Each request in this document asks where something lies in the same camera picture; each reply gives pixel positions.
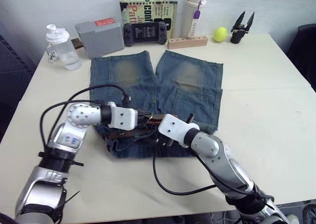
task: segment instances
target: cable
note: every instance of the cable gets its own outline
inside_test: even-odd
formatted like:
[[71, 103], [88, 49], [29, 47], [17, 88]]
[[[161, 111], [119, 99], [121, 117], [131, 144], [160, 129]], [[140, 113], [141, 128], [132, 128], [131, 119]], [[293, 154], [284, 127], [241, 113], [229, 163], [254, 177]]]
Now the cable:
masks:
[[73, 196], [71, 196], [69, 199], [67, 199], [65, 202], [63, 202], [62, 204], [58, 205], [56, 208], [54, 208], [54, 210], [57, 210], [58, 208], [60, 208], [61, 206], [64, 206], [66, 203], [68, 203], [70, 200], [72, 200], [72, 198], [74, 198], [81, 190], [77, 191]]
[[204, 188], [199, 188], [199, 189], [196, 189], [196, 190], [193, 190], [193, 191], [183, 192], [183, 193], [173, 192], [173, 191], [167, 189], [166, 187], [164, 187], [162, 185], [162, 183], [159, 181], [158, 176], [157, 176], [157, 172], [156, 172], [156, 151], [154, 151], [154, 153], [153, 153], [153, 170], [154, 170], [155, 179], [156, 179], [158, 185], [160, 186], [160, 188], [162, 188], [167, 193], [170, 193], [170, 194], [173, 194], [173, 195], [179, 195], [179, 196], [191, 195], [191, 194], [199, 193], [199, 192], [202, 192], [202, 191], [205, 191], [205, 190], [208, 190], [208, 189], [216, 187], [216, 185], [210, 185], [210, 186], [207, 186], [207, 187], [204, 187]]
[[57, 223], [57, 224], [60, 224], [60, 223], [61, 223], [61, 221], [63, 220], [63, 216], [64, 216], [64, 214], [63, 214], [63, 213], [61, 213], [60, 218], [59, 218], [59, 220], [58, 220], [58, 223]]
[[223, 212], [223, 224], [225, 224], [225, 214], [226, 212]]
[[241, 221], [241, 218], [239, 218], [236, 222], [234, 222], [234, 224], [237, 224]]
[[41, 139], [42, 139], [42, 142], [43, 142], [43, 145], [44, 145], [44, 151], [46, 150], [46, 143], [45, 143], [45, 136], [44, 136], [44, 131], [43, 131], [43, 120], [44, 120], [44, 116], [45, 114], [53, 109], [53, 108], [56, 108], [58, 106], [61, 106], [61, 105], [64, 105], [67, 106], [67, 104], [70, 104], [70, 103], [77, 103], [77, 102], [90, 102], [90, 103], [94, 103], [94, 100], [84, 100], [84, 99], [81, 99], [81, 100], [69, 100], [69, 101], [64, 101], [64, 102], [60, 102], [60, 103], [57, 103], [57, 104], [54, 104], [50, 107], [48, 107], [47, 109], [44, 110], [44, 112], [41, 114], [40, 116], [40, 121], [39, 121], [39, 131], [40, 131], [40, 136], [41, 136]]
[[[114, 87], [114, 88], [117, 88], [117, 89], [119, 89], [119, 90], [122, 91], [124, 97], [128, 97], [128, 94], [126, 93], [126, 91], [125, 91], [122, 87], [117, 86], [117, 85], [112, 85], [112, 84], [102, 84], [102, 85], [87, 87], [87, 88], [85, 88], [85, 89], [83, 89], [83, 90], [80, 90], [80, 91], [78, 91], [77, 93], [73, 94], [73, 95], [68, 99], [68, 101], [74, 99], [77, 95], [80, 95], [80, 94], [82, 94], [82, 93], [84, 93], [84, 92], [86, 92], [86, 91], [94, 90], [94, 89], [97, 89], [97, 88], [103, 88], [103, 87]], [[56, 127], [56, 125], [57, 125], [57, 123], [58, 123], [60, 117], [62, 116], [62, 114], [63, 114], [65, 108], [66, 108], [66, 105], [60, 110], [60, 112], [59, 112], [59, 114], [58, 114], [58, 116], [57, 116], [57, 118], [56, 118], [56, 120], [55, 120], [55, 122], [54, 122], [54, 124], [53, 124], [53, 126], [52, 126], [52, 128], [51, 128], [51, 130], [50, 130], [50, 133], [49, 133], [49, 135], [48, 135], [47, 143], [49, 143], [50, 138], [51, 138], [51, 136], [52, 136], [52, 134], [53, 134], [53, 132], [54, 132], [54, 130], [55, 130], [55, 127]]]
[[[239, 190], [235, 187], [232, 187], [230, 186], [229, 184], [225, 183], [224, 181], [222, 181], [221, 179], [219, 179], [218, 177], [216, 177], [216, 175], [211, 171], [211, 169], [204, 163], [204, 161], [193, 151], [191, 150], [192, 153], [194, 154], [195, 157], [197, 157], [197, 159], [202, 163], [202, 165], [207, 169], [207, 171], [214, 177], [214, 179], [216, 179], [220, 184], [222, 184], [223, 186], [237, 192], [237, 193], [240, 193], [240, 194], [244, 194], [244, 195], [257, 195], [257, 198], [268, 198], [268, 199], [272, 199], [272, 201], [274, 201], [274, 197], [273, 196], [270, 196], [270, 195], [261, 195], [261, 194], [258, 194], [258, 193], [255, 193], [255, 192], [246, 192], [246, 191], [242, 191], [242, 190]], [[269, 204], [267, 204], [267, 202], [265, 202], [263, 200], [263, 202], [265, 203], [265, 205], [267, 205], [269, 208], [271, 208], [272, 210], [274, 210], [274, 208], [272, 206], [270, 206]]]
[[2, 224], [19, 224], [6, 214], [0, 213], [0, 223]]
[[144, 139], [147, 137], [150, 137], [151, 135], [153, 135], [155, 132], [157, 131], [157, 127], [155, 127], [155, 129], [153, 129], [152, 131], [148, 131], [147, 133], [135, 138], [127, 147], [129, 147], [130, 145], [132, 145], [134, 142], [140, 140], [140, 139]]
[[298, 208], [298, 207], [304, 207], [305, 206], [305, 204], [303, 204], [303, 205], [296, 205], [296, 206], [289, 206], [289, 207], [280, 207], [280, 206], [278, 206], [278, 208], [279, 209], [286, 209], [286, 208]]
[[312, 208], [311, 212], [314, 213], [314, 215], [316, 215], [316, 208]]
[[303, 208], [303, 211], [302, 211], [303, 224], [307, 224], [307, 215], [309, 215], [310, 218], [313, 218], [313, 217], [311, 217], [310, 209], [312, 209], [314, 207], [316, 207], [316, 203], [311, 202], [311, 203], [307, 203], [305, 205], [305, 207]]

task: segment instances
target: plastic bottle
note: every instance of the plastic bottle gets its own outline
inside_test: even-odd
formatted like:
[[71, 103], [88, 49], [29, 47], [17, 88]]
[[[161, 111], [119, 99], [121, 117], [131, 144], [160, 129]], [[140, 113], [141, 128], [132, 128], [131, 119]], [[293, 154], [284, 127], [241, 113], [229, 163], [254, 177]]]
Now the plastic bottle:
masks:
[[79, 59], [76, 50], [69, 39], [69, 33], [65, 28], [56, 28], [55, 25], [47, 25], [46, 30], [46, 40], [52, 45], [66, 69], [76, 70], [80, 68], [82, 62]]
[[181, 37], [192, 38], [195, 36], [200, 14], [206, 1], [207, 0], [186, 0], [182, 13], [183, 24]]

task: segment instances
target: tennis ball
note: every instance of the tennis ball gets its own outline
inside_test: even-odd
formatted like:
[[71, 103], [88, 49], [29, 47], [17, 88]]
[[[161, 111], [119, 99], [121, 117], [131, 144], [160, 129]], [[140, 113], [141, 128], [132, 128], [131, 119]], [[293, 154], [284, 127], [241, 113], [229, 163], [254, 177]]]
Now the tennis ball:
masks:
[[216, 42], [221, 42], [221, 41], [224, 41], [226, 37], [227, 37], [227, 30], [226, 30], [226, 28], [225, 27], [219, 27], [215, 31], [213, 39]]

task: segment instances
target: brown belt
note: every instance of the brown belt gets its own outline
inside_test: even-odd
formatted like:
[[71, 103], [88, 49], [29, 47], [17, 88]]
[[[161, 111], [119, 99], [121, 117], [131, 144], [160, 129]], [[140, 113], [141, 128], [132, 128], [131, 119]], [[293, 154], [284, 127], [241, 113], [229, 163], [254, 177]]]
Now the brown belt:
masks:
[[[146, 114], [143, 115], [145, 118], [144, 124], [148, 125], [159, 125], [163, 120], [165, 114]], [[108, 135], [108, 139], [112, 140], [115, 138], [120, 137], [132, 137], [132, 136], [139, 136], [146, 134], [150, 129], [133, 129], [129, 131], [119, 130], [119, 129], [112, 129], [110, 135]]]

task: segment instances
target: book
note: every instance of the book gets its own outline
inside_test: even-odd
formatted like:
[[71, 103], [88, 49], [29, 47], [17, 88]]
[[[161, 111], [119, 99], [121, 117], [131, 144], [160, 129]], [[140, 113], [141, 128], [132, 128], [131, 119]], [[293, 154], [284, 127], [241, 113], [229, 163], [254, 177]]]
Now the book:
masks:
[[173, 37], [177, 0], [119, 0], [123, 24], [164, 21], [167, 38]]

